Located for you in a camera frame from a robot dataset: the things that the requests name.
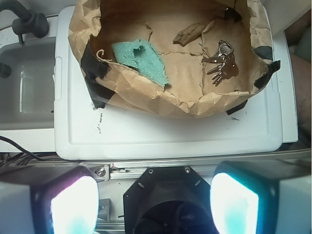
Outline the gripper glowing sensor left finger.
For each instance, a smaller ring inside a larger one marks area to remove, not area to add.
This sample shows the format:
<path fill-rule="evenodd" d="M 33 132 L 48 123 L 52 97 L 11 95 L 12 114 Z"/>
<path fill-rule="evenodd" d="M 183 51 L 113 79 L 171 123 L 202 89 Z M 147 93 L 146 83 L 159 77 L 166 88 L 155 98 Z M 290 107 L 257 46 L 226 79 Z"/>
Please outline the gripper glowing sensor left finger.
<path fill-rule="evenodd" d="M 2 234 L 92 234 L 99 191 L 85 166 L 0 170 Z"/>

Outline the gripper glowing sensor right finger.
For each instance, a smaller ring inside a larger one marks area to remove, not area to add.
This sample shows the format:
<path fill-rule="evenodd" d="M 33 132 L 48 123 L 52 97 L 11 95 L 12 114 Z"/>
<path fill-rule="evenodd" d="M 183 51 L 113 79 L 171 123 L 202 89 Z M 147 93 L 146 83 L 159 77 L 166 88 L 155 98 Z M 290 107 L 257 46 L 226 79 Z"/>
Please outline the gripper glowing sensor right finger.
<path fill-rule="evenodd" d="M 310 234 L 312 164 L 307 160 L 226 160 L 211 181 L 221 234 Z"/>

